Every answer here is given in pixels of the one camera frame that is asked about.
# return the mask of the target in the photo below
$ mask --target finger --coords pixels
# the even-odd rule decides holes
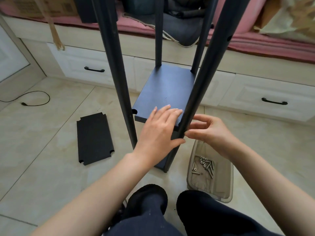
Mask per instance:
[[[185,132],[185,136],[190,139],[196,139],[200,141],[205,141],[206,130],[205,129],[191,129]]]
[[[150,116],[147,119],[147,122],[152,120],[152,118],[155,116],[156,112],[157,112],[157,107],[155,107],[153,109],[153,111],[151,112]]]
[[[165,111],[169,110],[170,108],[171,108],[171,105],[166,105],[166,106],[164,106],[164,107],[161,108],[159,111],[157,111],[157,113],[155,114],[155,116],[153,117],[153,119],[154,119],[154,120],[159,119],[159,118],[162,116],[162,114],[163,114]]]
[[[209,116],[209,115],[205,115],[205,114],[195,114],[195,116],[193,117],[194,120],[198,120],[201,122],[212,122],[214,120],[215,117],[213,116]]]
[[[183,139],[183,138],[174,139],[174,140],[171,141],[171,147],[172,147],[172,149],[173,149],[173,148],[175,148],[175,147],[177,147],[177,146],[179,146],[180,144],[183,144],[183,143],[185,143],[185,142],[186,142],[186,140]]]
[[[168,119],[166,120],[166,123],[171,124],[172,126],[175,126],[176,120],[178,119],[178,117],[181,115],[181,113],[183,112],[183,110],[178,109],[175,112],[172,112]]]
[[[192,122],[188,129],[207,129],[208,128],[208,124],[206,122]]]
[[[177,111],[178,110],[178,108],[172,108],[172,109],[169,109],[169,110],[167,110],[167,111],[165,111],[163,114],[162,114],[162,116],[160,117],[160,121],[162,121],[162,122],[166,122],[167,121],[167,119],[168,119],[168,117],[173,113],[173,112],[175,112],[175,111]]]

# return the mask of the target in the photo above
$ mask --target left hand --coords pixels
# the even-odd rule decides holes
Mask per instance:
[[[171,135],[177,118],[183,110],[170,109],[167,105],[151,112],[141,131],[138,143],[133,151],[136,157],[141,158],[148,167],[159,163],[173,148],[185,143],[183,138],[171,140]]]

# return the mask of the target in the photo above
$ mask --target black metal pole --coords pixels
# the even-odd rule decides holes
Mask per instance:
[[[215,9],[216,9],[217,4],[218,4],[218,0],[210,0],[209,4],[207,6],[207,9],[206,9],[205,16],[203,18],[203,23],[202,23],[202,27],[201,27],[199,40],[198,40],[198,45],[196,48],[194,61],[192,63],[192,67],[191,67],[191,72],[194,75],[197,74],[197,71],[199,68],[199,64],[201,61],[204,47],[205,47],[207,39],[208,39],[209,31],[210,31],[210,28],[212,25],[213,16],[215,15]]]
[[[162,65],[164,0],[155,0],[155,67]]]
[[[221,11],[215,31],[210,40],[206,54],[202,61],[199,73],[195,80],[189,96],[183,117],[181,119],[178,138],[184,137],[184,132],[191,123],[199,104],[211,82],[213,75],[224,55],[225,50],[241,20],[243,13],[250,0],[226,0]],[[174,148],[169,154],[165,163],[164,172],[167,172],[178,151],[179,147]]]
[[[120,48],[116,15],[113,15],[114,0],[92,0],[94,12],[100,28],[103,44],[111,69],[118,100],[124,115],[132,147],[137,144],[137,133],[132,115],[131,103],[128,92],[123,55]]]

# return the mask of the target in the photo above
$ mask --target black pants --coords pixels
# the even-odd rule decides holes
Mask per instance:
[[[164,219],[159,199],[151,197],[146,204],[149,207],[140,216],[122,220],[106,235],[182,235]],[[178,196],[176,208],[188,236],[278,235],[201,191],[182,192]]]

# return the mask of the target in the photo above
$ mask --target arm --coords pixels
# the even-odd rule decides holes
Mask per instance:
[[[195,115],[189,138],[211,145],[242,174],[285,235],[315,235],[315,200],[295,186],[250,147],[240,142],[221,119]]]
[[[185,142],[171,140],[182,110],[155,108],[145,123],[134,151],[61,211],[33,232],[38,235],[100,235],[136,184],[173,148]]]

